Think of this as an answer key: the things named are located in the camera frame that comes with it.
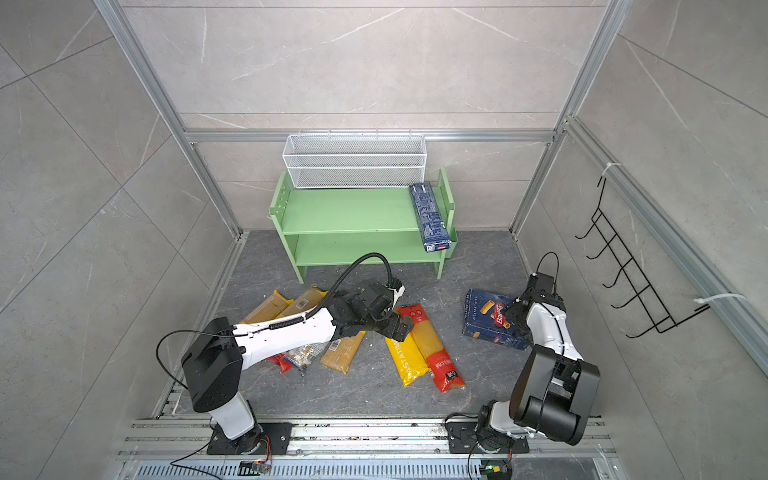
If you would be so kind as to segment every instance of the cable tie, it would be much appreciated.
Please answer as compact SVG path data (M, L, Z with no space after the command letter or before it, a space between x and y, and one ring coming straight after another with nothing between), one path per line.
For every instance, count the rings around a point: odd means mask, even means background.
M707 298L694 298L694 302L696 303L707 303L711 300L717 300L719 298L741 298L742 300L746 300L746 297L740 293L718 293L717 295L708 296Z
M603 173L602 173L602 174L600 174L600 176L601 176L601 177L605 177L605 172L607 172L607 171L608 171L608 169L609 169L609 168L611 168L611 167L613 167L614 165L621 165L621 164L615 164L615 163L613 163L613 162L608 162L607 164L605 164L605 168L603 169Z

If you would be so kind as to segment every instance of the barilla logo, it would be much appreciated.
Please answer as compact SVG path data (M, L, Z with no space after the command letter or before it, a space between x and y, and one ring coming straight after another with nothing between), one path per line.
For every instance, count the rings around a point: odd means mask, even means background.
M502 310L504 309L504 305L501 303L496 303L496 305L493 307L493 313L491 313L491 318L494 322L496 322L497 326L504 326L506 317L502 315Z

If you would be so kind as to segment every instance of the black wire rack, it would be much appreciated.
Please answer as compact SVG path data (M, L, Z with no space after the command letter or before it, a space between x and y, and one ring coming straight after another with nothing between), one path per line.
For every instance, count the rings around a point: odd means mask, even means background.
M658 292L654 288L653 284L650 282L647 275L643 271L642 266L637 262L637 260L635 260L634 255L627 248L627 244L624 242L624 239L621 238L621 236L618 234L618 232L614 228L611 221L606 217L605 212L601 209L601 205L603 202L603 193L605 192L605 177L601 177L601 179L598 181L598 188L601 189L600 199L598 200L598 207L594 210L594 213L590 218L592 225L590 225L589 230L587 230L587 233L585 233L581 237L576 235L576 238L578 238L579 240L583 240L584 238L587 237L587 235L589 235L592 232L592 230L597 231L600 234L600 237L605 242L605 246L602 248L602 250L600 250L600 252L597 255L595 255L594 257L590 257L589 255L587 255L587 258L589 260L596 260L600 255L602 255L607 250L611 252L611 255L616 260L616 264L619 266L619 271L616 273L616 278L614 278L613 283L611 283L610 285L606 285L605 283L603 283L603 286L605 288L613 288L614 286L616 286L616 283L618 282L619 277L623 273L624 276L627 278L627 282L629 282L630 286L632 287L632 290L634 291L634 295L629 300L627 300L621 305L611 305L611 306L615 309L624 308L627 305L629 305L633 300L637 299L640 302L640 304L643 306L643 310L645 310L645 313L648 315L648 318L650 319L650 322L651 322L651 326L645 329L644 331L638 333L637 335L627 334L627 337L631 339L636 339L650 332L652 329L656 329L656 331L659 333L664 333L694 318L699 313L707 311L710 308L710 306L702 305L696 308L691 315L687 316L682 320L675 320L674 317L672 317L672 314L670 313L667 306L664 304L664 301L661 299ZM598 225L598 221L600 219L605 220L605 223L607 224L608 228L605 228L605 227L601 228ZM616 250L614 249L613 246L611 246L612 243L616 244L616 242L619 242L621 246L627 251L629 260L627 260L626 262L622 262L621 260L619 260L619 256L616 254ZM636 281L633 281L632 278L630 278L630 274L629 272L627 272L627 268L629 266L634 266L637 269L637 271L640 272L642 280L639 277L635 278ZM648 298L644 300L644 298L641 296L646 291L649 292L648 295L652 294L653 296L655 296L656 300L658 301L658 304L661 305L661 309L663 310L663 313L661 315L663 316L663 318L658 321L654 320L654 315L650 313L650 310L648 308ZM661 324L666 322L667 320L670 320L671 324L670 325L668 324L667 326L662 326Z

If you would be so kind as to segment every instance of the white wire basket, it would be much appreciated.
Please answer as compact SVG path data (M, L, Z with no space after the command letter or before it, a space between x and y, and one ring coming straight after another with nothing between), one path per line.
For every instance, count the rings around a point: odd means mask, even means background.
M283 160L296 188L408 187L424 181L420 134L293 134Z

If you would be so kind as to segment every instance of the vent grille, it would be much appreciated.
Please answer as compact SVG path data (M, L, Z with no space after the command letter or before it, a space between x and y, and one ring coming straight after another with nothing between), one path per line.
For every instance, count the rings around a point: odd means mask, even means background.
M255 478L256 475L239 475L239 460L193 461L186 465L207 470L227 480ZM470 465L473 478L480 478L480 462ZM272 470L260 478L291 478L300 480L360 479L360 478L468 478L464 459L386 459L386 460L276 460ZM202 472L168 465L167 462L144 460L134 480L183 480L210 478Z

